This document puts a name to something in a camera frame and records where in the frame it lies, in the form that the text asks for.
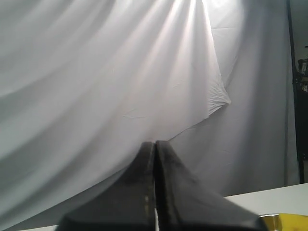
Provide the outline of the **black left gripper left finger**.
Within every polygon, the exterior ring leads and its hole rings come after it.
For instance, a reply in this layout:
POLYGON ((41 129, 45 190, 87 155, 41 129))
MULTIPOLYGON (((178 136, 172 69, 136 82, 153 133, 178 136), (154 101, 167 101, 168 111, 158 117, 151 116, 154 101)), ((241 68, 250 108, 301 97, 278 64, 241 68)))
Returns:
POLYGON ((154 154, 144 142, 126 171, 94 199, 67 213, 61 231, 154 231, 154 154))

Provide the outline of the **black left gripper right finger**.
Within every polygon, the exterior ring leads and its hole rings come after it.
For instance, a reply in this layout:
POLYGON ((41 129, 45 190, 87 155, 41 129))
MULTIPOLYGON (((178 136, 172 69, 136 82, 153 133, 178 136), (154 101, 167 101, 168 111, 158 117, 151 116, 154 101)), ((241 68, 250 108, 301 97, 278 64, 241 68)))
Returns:
POLYGON ((265 231, 265 222, 207 188, 167 141, 155 143, 154 181, 162 231, 265 231))

